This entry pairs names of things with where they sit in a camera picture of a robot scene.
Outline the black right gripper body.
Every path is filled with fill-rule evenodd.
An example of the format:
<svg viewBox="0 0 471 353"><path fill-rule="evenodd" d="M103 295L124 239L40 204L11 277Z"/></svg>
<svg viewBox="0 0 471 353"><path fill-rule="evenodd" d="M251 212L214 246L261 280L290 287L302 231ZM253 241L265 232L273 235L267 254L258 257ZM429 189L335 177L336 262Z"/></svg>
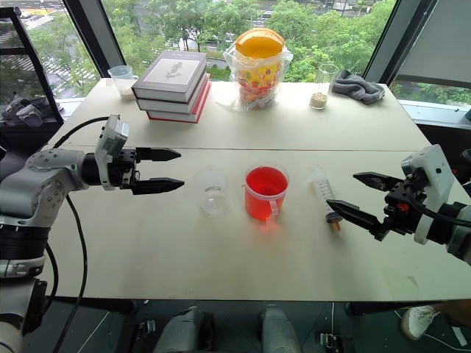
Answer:
<svg viewBox="0 0 471 353"><path fill-rule="evenodd" d="M415 233L422 214L409 202L404 181L384 176L383 189L388 192L384 199L386 206L383 209L386 214L383 220L384 236L389 232L401 235Z"/></svg>

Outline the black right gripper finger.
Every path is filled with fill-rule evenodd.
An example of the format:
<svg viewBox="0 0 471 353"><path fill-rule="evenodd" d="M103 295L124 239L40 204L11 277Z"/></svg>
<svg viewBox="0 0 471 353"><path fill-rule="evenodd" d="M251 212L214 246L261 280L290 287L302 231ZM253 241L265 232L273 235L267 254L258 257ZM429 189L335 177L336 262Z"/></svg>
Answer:
<svg viewBox="0 0 471 353"><path fill-rule="evenodd" d="M369 188L381 191L390 191L400 182L398 178L376 172L361 172L353 174L353 177Z"/></svg>
<svg viewBox="0 0 471 353"><path fill-rule="evenodd" d="M327 204L344 220L367 230L376 240L382 241L389 233L388 224L379 222L374 215L362 211L358 206L335 199L328 199Z"/></svg>

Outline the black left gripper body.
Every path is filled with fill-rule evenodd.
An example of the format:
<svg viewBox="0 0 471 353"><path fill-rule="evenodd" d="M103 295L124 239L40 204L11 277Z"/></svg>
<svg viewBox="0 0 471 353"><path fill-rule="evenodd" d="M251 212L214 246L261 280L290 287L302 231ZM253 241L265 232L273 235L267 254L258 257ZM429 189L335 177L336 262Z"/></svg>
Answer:
<svg viewBox="0 0 471 353"><path fill-rule="evenodd" d="M113 187L132 190L139 180L136 165L140 162L137 149L122 149L108 163L108 177Z"/></svg>

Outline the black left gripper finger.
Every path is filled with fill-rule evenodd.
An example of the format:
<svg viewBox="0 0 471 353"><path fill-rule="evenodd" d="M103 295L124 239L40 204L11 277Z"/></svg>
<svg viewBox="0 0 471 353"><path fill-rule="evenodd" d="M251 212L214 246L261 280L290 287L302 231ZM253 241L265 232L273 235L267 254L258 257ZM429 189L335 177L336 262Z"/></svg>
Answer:
<svg viewBox="0 0 471 353"><path fill-rule="evenodd" d="M166 162L180 157L181 153L173 149L158 149L149 147L138 147L135 149L136 163L139 163L143 160L152 162Z"/></svg>
<svg viewBox="0 0 471 353"><path fill-rule="evenodd" d="M135 181L130 190L134 195L168 193L181 188L184 184L184 181L168 177L151 178L148 180Z"/></svg>

